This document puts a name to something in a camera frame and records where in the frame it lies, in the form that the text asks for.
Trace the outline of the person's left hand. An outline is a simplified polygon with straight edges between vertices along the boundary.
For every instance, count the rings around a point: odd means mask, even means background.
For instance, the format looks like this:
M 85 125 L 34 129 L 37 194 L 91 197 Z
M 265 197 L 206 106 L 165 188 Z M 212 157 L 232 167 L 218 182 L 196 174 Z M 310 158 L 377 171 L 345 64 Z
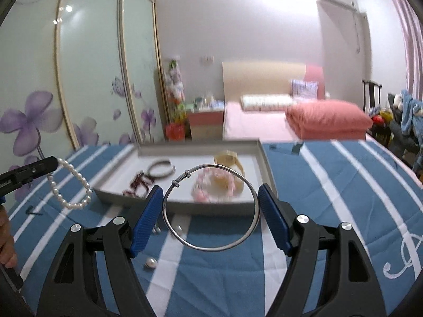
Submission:
M 9 218 L 3 205 L 0 209 L 0 248 L 1 264 L 6 268 L 14 268 L 17 265 L 17 254 L 14 248 L 14 237 L 10 233 Z

